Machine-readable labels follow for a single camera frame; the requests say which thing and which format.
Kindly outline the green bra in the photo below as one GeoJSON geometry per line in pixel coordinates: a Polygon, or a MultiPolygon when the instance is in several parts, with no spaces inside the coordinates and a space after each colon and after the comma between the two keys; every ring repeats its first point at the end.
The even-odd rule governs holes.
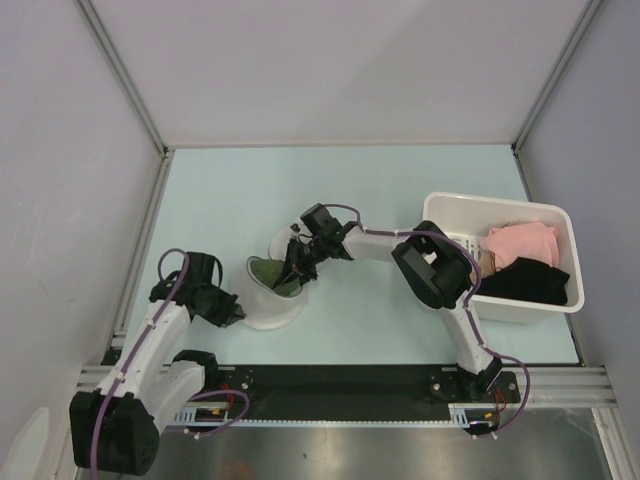
{"type": "Polygon", "coordinates": [[[262,259],[259,257],[250,257],[248,259],[249,273],[258,284],[282,297],[293,297],[300,294],[302,288],[296,293],[276,293],[272,289],[274,281],[282,270],[282,265],[283,261],[281,260],[262,259]]]}

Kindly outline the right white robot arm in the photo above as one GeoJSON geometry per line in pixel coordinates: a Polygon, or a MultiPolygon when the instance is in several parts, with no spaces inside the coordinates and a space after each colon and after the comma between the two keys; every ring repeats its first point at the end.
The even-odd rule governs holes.
{"type": "Polygon", "coordinates": [[[502,361],[484,341],[472,303],[480,270],[471,254],[431,221],[404,231],[371,229],[360,216],[341,223],[331,214],[333,207],[315,204],[290,226],[283,267],[268,286],[276,292],[301,287],[316,280],[329,259],[394,263],[417,300],[440,314],[464,371],[463,393],[486,400],[497,389],[502,361]]]}

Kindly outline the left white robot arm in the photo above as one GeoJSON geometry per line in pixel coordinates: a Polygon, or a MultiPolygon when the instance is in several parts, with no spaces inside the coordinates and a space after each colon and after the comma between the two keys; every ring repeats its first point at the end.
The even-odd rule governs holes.
{"type": "Polygon", "coordinates": [[[157,456],[164,430],[183,406],[219,397],[228,407],[221,428],[241,420],[249,410],[248,395],[227,388],[214,354],[183,350],[166,373],[160,371],[169,351],[201,317],[216,327],[244,318],[237,296],[222,287],[218,258],[182,251],[182,266],[160,275],[151,289],[146,316],[132,343],[90,392],[74,395],[69,407],[73,459],[92,476],[101,472],[145,475],[157,456]]]}

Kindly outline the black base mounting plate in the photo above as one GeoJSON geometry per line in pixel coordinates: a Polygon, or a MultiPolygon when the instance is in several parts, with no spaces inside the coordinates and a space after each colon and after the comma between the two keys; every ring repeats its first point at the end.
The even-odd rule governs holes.
{"type": "Polygon", "coordinates": [[[516,376],[502,371],[484,391],[455,366],[236,365],[220,366],[207,386],[245,392],[253,421],[436,421],[453,404],[515,407],[516,376]]]}

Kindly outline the white plastic basket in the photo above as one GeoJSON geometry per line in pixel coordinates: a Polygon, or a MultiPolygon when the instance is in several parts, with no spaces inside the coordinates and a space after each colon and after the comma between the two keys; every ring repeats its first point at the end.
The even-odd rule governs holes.
{"type": "Polygon", "coordinates": [[[572,224],[553,205],[432,193],[423,218],[467,249],[480,266],[473,295],[482,319],[537,324],[584,305],[572,224]]]}

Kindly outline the black garment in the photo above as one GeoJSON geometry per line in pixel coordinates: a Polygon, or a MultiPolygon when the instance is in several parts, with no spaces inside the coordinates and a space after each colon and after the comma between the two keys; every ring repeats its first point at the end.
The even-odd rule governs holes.
{"type": "Polygon", "coordinates": [[[481,281],[479,295],[563,306],[570,275],[541,261],[518,257],[481,281]]]}

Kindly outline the pink garment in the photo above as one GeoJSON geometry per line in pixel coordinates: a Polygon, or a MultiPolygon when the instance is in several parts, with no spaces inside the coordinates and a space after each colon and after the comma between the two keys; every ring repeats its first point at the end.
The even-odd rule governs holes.
{"type": "Polygon", "coordinates": [[[510,266],[518,258],[554,268],[560,262],[557,228],[539,221],[492,228],[481,240],[481,248],[491,254],[496,270],[510,266]]]}

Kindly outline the left aluminium frame post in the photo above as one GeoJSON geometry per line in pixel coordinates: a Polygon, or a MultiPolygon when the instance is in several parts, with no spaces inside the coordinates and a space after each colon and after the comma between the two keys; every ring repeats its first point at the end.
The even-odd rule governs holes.
{"type": "Polygon", "coordinates": [[[103,59],[114,75],[125,99],[132,108],[154,150],[163,158],[168,152],[168,147],[165,145],[143,97],[135,85],[94,2],[90,0],[75,0],[74,5],[94,38],[103,59]]]}

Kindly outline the aluminium frame post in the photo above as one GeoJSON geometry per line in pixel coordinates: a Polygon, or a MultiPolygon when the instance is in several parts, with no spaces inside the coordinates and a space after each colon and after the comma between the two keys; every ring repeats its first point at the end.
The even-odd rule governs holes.
{"type": "Polygon", "coordinates": [[[511,143],[511,150],[515,156],[519,155],[519,152],[525,145],[536,122],[551,100],[552,95],[568,71],[570,63],[573,61],[582,42],[606,4],[607,1],[605,0],[589,0],[580,12],[575,25],[572,27],[567,40],[553,63],[549,75],[546,77],[541,90],[511,143]]]}
{"type": "Polygon", "coordinates": [[[168,152],[168,147],[165,145],[143,97],[135,85],[94,2],[90,0],[75,0],[74,5],[94,38],[103,59],[114,75],[125,99],[132,108],[154,150],[163,158],[168,152]]]}

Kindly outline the right aluminium frame post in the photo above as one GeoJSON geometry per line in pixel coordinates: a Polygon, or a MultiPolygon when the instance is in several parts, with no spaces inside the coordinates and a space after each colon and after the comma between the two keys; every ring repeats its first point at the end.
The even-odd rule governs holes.
{"type": "Polygon", "coordinates": [[[582,42],[606,4],[607,1],[605,0],[589,0],[580,12],[575,25],[572,27],[567,40],[553,63],[549,75],[546,77],[541,90],[511,143],[511,150],[515,156],[519,155],[519,152],[525,145],[536,122],[551,100],[552,95],[568,71],[570,63],[573,61],[582,42]]]}

